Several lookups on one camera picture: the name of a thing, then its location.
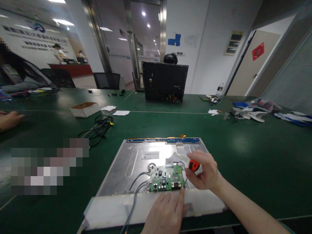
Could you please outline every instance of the red desk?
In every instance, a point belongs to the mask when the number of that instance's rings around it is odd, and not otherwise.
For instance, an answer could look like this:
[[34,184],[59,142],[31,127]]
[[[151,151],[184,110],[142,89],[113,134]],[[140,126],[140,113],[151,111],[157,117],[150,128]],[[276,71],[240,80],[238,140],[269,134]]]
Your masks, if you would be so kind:
[[52,69],[67,70],[71,77],[93,75],[89,64],[48,64]]

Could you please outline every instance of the computer case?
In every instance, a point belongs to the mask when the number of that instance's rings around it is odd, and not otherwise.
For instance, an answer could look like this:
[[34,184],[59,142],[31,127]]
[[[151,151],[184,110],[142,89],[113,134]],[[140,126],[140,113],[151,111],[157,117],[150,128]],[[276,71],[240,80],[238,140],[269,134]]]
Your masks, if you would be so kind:
[[142,62],[146,101],[182,104],[188,65]]

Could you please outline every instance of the green table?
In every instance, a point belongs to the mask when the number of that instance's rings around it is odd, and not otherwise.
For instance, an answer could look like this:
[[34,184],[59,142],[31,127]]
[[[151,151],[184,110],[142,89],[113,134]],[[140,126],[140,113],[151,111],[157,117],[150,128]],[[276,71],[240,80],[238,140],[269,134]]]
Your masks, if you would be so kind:
[[[185,95],[182,105],[170,105],[145,103],[143,93],[127,91],[124,96],[108,97],[111,90],[97,91],[91,96],[83,89],[62,89],[54,95],[31,96],[32,103],[21,98],[14,102],[14,109],[27,117],[18,128],[0,135],[2,161],[18,138],[37,139],[40,144],[37,147],[62,147],[60,139],[76,137],[90,129],[99,113],[86,119],[75,118],[68,109],[75,104],[97,101],[101,107],[115,105],[119,110],[131,112],[127,116],[114,116],[115,125],[107,132],[107,139],[90,150],[89,158],[83,158],[82,167],[71,169],[75,176],[64,177],[64,186],[58,187],[57,195],[16,196],[8,203],[0,211],[5,233],[76,233],[83,212],[100,187],[123,139],[178,137],[182,133],[201,137],[222,175],[273,217],[312,215],[311,129],[273,116],[265,116],[265,123],[225,121],[223,115],[207,114],[212,107],[198,95]],[[250,99],[221,97],[221,103],[213,108],[230,109],[233,101]],[[8,107],[9,103],[0,103],[0,110],[13,109]],[[0,206],[13,197],[5,189],[0,190]],[[225,211],[185,218],[182,230],[238,223],[231,211]],[[133,225],[129,233],[138,233],[142,227],[142,224]],[[119,232],[118,227],[90,233]]]

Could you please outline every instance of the orange screwdriver handle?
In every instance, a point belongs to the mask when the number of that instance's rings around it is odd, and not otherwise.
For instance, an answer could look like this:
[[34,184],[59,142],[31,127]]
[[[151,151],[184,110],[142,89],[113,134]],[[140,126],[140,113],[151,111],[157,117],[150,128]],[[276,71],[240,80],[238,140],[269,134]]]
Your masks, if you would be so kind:
[[192,171],[197,171],[199,169],[200,163],[196,162],[195,160],[191,159],[188,168],[191,169]]

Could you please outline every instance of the hand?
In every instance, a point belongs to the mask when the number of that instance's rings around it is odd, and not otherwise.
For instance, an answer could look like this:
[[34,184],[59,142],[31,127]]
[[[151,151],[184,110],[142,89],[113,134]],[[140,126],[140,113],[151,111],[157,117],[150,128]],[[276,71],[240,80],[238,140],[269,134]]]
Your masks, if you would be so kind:
[[16,127],[24,117],[25,115],[18,115],[16,111],[12,111],[9,114],[2,111],[0,113],[0,132]]
[[179,195],[162,193],[150,210],[141,234],[179,234],[185,212],[183,187]]
[[221,174],[218,173],[217,163],[211,154],[196,150],[193,153],[188,153],[187,156],[199,162],[203,169],[202,173],[195,175],[192,170],[185,168],[187,178],[197,189],[212,190],[221,186]]

